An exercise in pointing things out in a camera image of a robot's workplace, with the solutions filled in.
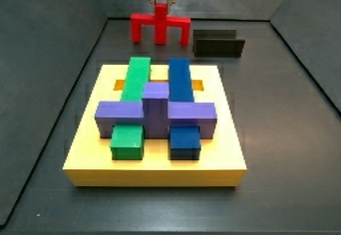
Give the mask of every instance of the table surface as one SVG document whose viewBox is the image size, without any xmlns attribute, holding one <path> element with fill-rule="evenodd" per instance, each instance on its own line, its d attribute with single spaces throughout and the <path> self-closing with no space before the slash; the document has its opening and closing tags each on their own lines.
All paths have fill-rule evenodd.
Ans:
<svg viewBox="0 0 341 235">
<path fill-rule="evenodd" d="M 177 29 L 156 46 L 146 28 L 135 45 L 130 22 L 109 22 L 4 233 L 341 231 L 339 113 L 268 23 L 194 21 L 193 28 L 236 29 L 242 57 L 197 59 Z M 95 79 L 103 64 L 130 56 L 218 64 L 248 164 L 237 188 L 74 187 L 62 168 Z"/>
</svg>

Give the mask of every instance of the purple bar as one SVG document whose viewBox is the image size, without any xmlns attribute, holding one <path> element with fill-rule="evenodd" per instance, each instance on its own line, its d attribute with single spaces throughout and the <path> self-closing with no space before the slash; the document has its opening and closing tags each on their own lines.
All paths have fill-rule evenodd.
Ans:
<svg viewBox="0 0 341 235">
<path fill-rule="evenodd" d="M 99 102 L 95 120 L 102 138 L 111 138 L 115 125 L 144 125 L 144 102 Z"/>
<path fill-rule="evenodd" d="M 146 83 L 144 108 L 146 138 L 169 138 L 169 83 Z"/>
<path fill-rule="evenodd" d="M 95 120 L 113 122 L 118 119 L 145 117 L 144 102 L 99 102 Z"/>
<path fill-rule="evenodd" d="M 214 103 L 174 103 L 169 105 L 170 126 L 200 126 L 200 138 L 213 139 L 217 112 Z"/>
</svg>

